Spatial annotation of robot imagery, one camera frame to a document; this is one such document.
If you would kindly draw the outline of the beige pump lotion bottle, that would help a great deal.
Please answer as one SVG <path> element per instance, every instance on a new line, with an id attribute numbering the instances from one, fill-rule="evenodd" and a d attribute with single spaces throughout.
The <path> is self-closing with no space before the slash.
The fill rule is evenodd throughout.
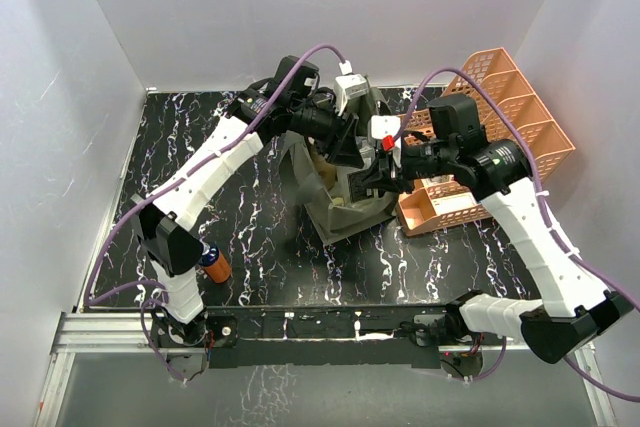
<path id="1" fill-rule="evenodd" d="M 308 142 L 308 151 L 313 162 L 314 168 L 327 190 L 334 187 L 337 180 L 337 168 L 335 165 L 328 163 L 325 158 L 318 152 L 316 145 Z"/>

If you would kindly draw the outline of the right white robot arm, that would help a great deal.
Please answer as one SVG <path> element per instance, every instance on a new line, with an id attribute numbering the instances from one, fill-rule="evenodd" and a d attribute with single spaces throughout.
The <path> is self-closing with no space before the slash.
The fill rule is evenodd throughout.
<path id="1" fill-rule="evenodd" d="M 541 192 L 531 162 L 510 139 L 491 141 L 473 98 L 442 96 L 428 105 L 433 137 L 409 145 L 402 121 L 376 115 L 368 137 L 376 155 L 366 187 L 408 193 L 416 179 L 451 176 L 499 223 L 530 272 L 537 300 L 498 298 L 471 291 L 446 306 L 441 325 L 455 342 L 480 333 L 525 342 L 541 360 L 555 364 L 603 334 L 628 314 L 631 303 L 570 258 L 555 241 L 539 209 Z"/>

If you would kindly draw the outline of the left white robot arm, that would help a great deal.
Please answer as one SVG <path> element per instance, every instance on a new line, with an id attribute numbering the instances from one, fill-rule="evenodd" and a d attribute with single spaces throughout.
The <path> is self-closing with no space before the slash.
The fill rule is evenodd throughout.
<path id="1" fill-rule="evenodd" d="M 276 73 L 240 91 L 212 134 L 134 217 L 137 239 L 166 291 L 171 332 L 194 346 L 206 334 L 196 269 L 213 264 L 209 249 L 191 230 L 226 181 L 265 144 L 288 132 L 314 139 L 321 153 L 341 166 L 361 167 L 357 114 L 349 106 L 369 90 L 367 79 L 340 66 L 331 88 L 319 84 L 319 69 L 289 55 Z"/>

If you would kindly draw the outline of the clear square bottle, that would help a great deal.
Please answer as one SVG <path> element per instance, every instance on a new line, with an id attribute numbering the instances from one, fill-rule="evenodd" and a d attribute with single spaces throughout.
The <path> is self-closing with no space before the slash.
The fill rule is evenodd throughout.
<path id="1" fill-rule="evenodd" d="M 367 171 L 365 169 L 348 169 L 341 180 L 343 197 L 348 204 L 369 200 L 375 197 L 375 192 L 364 185 Z"/>

